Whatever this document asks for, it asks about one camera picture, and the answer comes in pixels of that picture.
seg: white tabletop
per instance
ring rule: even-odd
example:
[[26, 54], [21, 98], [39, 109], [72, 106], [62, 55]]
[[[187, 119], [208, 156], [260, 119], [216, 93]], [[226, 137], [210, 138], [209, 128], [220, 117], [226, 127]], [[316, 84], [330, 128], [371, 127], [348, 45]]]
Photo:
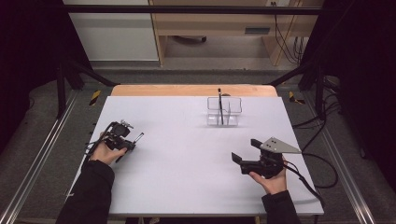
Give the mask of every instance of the white tabletop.
[[[109, 96], [92, 135], [97, 140], [112, 121], [134, 126], [126, 139], [145, 135], [133, 152], [113, 163], [116, 174], [110, 214], [126, 217], [231, 217], [265, 214], [263, 188], [241, 175], [234, 152], [257, 161], [250, 139], [276, 137], [298, 147], [282, 99], [241, 97], [239, 125], [206, 125], [205, 96]], [[284, 154], [313, 186], [302, 155]], [[323, 214], [316, 199], [287, 171], [299, 215]]]

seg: floor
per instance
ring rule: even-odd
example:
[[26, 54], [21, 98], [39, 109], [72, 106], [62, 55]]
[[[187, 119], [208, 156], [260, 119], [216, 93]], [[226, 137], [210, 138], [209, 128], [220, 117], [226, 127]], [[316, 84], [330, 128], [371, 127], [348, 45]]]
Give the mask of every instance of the floor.
[[[162, 67], [145, 64], [113, 66], [97, 63], [97, 73], [120, 83], [244, 83], [264, 84], [281, 77], [296, 64], [284, 59], [280, 66], [271, 65], [259, 37], [214, 37], [205, 43], [196, 39], [171, 38]], [[71, 91], [73, 108], [67, 111], [65, 123], [57, 125], [56, 85], [50, 82], [31, 92], [32, 106], [20, 128], [14, 133], [7, 149], [0, 157], [0, 211], [2, 217], [15, 223], [53, 223], [64, 202], [64, 192], [73, 181], [82, 157], [82, 149], [91, 138], [94, 124], [111, 88], [89, 77], [82, 91]], [[299, 91], [299, 77], [288, 80], [276, 88], [284, 100], [292, 124], [315, 116], [313, 91]], [[95, 105], [89, 105], [92, 95], [100, 90]], [[336, 103], [329, 96], [327, 105]], [[306, 152], [330, 161], [340, 179], [330, 189], [319, 189], [326, 206], [318, 223], [396, 223], [396, 196], [371, 160], [361, 158], [342, 108], [333, 107], [324, 129], [309, 145]], [[304, 147], [318, 132], [320, 121], [295, 129], [300, 147]], [[53, 127], [59, 128], [45, 144]], [[26, 174], [32, 174], [36, 155], [43, 155], [42, 166], [35, 175], [29, 175], [30, 185], [23, 185]], [[334, 181], [330, 166], [312, 157], [306, 157], [308, 169], [316, 185], [329, 185]], [[14, 217], [5, 215], [11, 208]], [[111, 217], [123, 222], [122, 218]], [[303, 223], [314, 223], [313, 217], [302, 217]]]

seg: black pen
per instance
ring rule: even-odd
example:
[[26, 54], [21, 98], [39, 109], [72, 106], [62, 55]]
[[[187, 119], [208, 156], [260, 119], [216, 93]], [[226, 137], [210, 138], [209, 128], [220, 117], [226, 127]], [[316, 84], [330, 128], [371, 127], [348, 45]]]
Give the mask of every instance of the black pen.
[[220, 115], [221, 115], [221, 125], [224, 125], [224, 119], [222, 116], [221, 89], [218, 88], [218, 91], [219, 91], [219, 108], [220, 108]]

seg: black sleeve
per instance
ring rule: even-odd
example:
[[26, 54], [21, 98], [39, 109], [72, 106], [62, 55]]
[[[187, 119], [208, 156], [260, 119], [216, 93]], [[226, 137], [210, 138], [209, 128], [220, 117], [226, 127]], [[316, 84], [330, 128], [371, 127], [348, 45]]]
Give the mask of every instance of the black sleeve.
[[268, 224], [300, 224], [288, 190], [262, 197]]
[[113, 170], [101, 161], [88, 161], [71, 195], [66, 200], [56, 224], [107, 223], [111, 204]]

